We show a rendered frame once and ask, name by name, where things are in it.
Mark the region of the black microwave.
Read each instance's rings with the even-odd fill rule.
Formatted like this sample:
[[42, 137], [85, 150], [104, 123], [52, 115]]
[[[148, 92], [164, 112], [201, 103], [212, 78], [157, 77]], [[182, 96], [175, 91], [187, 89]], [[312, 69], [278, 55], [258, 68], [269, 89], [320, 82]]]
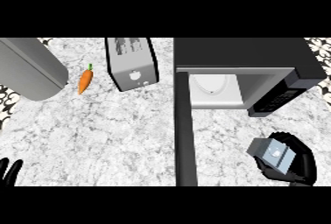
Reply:
[[194, 109], [269, 116], [327, 78], [303, 38], [176, 38], [175, 71], [190, 76]]

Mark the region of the dark grey microwave door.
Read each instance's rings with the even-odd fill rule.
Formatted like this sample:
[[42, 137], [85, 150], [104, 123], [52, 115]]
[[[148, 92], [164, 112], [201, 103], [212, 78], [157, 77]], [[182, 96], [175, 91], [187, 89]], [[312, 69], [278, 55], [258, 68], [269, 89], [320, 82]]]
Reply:
[[197, 186], [197, 164], [193, 134], [193, 103], [190, 73], [178, 72], [175, 91], [175, 169], [176, 186]]

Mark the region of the silver toaster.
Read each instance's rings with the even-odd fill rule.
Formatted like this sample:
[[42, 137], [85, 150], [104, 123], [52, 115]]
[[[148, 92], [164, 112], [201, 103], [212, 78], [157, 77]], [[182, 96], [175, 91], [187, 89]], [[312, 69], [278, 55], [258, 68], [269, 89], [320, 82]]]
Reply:
[[120, 92], [160, 82], [150, 38], [105, 38], [108, 74]]

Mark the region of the pale blue milk carton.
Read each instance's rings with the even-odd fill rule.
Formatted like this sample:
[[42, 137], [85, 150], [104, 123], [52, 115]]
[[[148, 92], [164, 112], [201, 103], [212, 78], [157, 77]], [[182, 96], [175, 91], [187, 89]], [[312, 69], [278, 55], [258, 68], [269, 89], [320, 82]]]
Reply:
[[278, 172], [287, 174], [290, 165], [296, 158], [292, 148], [274, 138], [256, 138], [249, 147], [247, 153], [259, 157], [263, 163]]

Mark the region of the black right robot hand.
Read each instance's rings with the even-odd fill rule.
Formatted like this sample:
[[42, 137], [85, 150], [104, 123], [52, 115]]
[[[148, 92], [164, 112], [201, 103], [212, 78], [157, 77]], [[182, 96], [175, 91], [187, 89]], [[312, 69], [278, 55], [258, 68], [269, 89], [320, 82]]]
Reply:
[[269, 136], [294, 151], [296, 156], [287, 174], [278, 172], [259, 157], [255, 157], [258, 168], [271, 180], [290, 183], [290, 186], [312, 186], [317, 182], [317, 160], [311, 148], [289, 132], [274, 132]]

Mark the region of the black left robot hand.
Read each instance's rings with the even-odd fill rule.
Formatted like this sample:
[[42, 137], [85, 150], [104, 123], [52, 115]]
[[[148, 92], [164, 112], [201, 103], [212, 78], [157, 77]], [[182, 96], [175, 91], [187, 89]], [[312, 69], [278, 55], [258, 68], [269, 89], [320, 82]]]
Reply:
[[0, 187], [12, 187], [17, 183], [17, 175], [21, 171], [24, 160], [18, 159], [9, 166], [9, 158], [0, 159]]

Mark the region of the orange carrot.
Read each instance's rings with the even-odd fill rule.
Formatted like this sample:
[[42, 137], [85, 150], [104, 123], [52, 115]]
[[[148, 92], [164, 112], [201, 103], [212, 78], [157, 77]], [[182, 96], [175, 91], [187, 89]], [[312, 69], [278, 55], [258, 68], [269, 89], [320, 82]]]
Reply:
[[79, 84], [77, 84], [77, 93], [82, 95], [86, 91], [89, 84], [93, 78], [93, 66], [88, 64], [88, 70], [80, 75]]

